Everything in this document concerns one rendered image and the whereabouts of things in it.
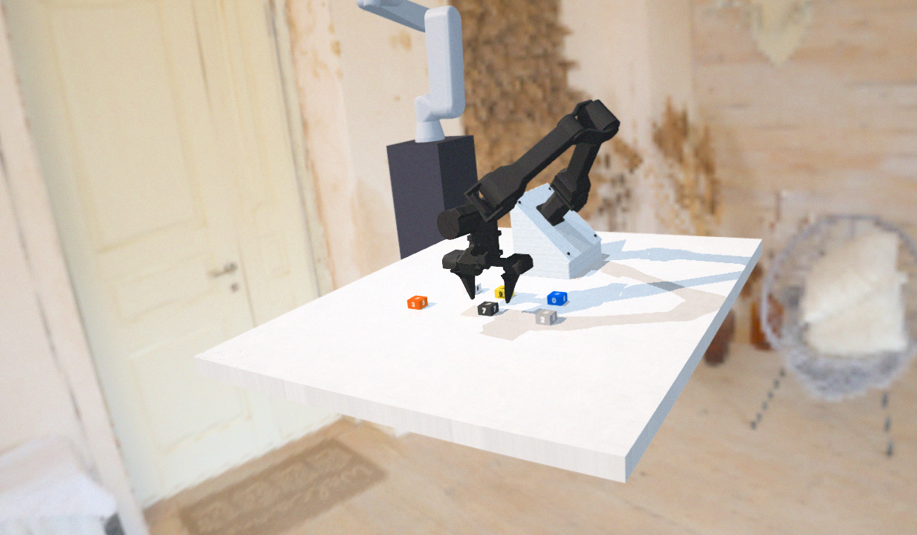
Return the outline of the blue block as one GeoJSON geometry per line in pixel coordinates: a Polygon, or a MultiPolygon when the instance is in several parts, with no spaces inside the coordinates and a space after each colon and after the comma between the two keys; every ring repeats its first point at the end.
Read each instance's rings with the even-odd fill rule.
{"type": "Polygon", "coordinates": [[[548,305],[558,305],[558,307],[562,307],[564,302],[567,302],[566,292],[553,291],[548,296],[548,305]]]}

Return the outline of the orange block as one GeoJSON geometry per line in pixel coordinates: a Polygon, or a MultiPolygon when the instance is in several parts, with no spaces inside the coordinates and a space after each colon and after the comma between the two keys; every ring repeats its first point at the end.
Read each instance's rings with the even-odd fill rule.
{"type": "Polygon", "coordinates": [[[411,309],[422,309],[428,305],[426,296],[413,296],[407,300],[408,308],[411,309]]]}

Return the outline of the yellow block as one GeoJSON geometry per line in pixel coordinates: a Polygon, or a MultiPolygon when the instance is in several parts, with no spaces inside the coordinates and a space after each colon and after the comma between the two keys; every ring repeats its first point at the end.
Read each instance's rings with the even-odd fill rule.
{"type": "MultiPolygon", "coordinates": [[[[515,295],[515,291],[513,291],[513,295],[515,295]]],[[[513,296],[513,295],[512,295],[512,296],[513,296]]],[[[497,298],[497,299],[505,299],[505,298],[504,298],[504,285],[502,285],[501,287],[498,287],[497,289],[495,289],[495,298],[497,298]]]]}

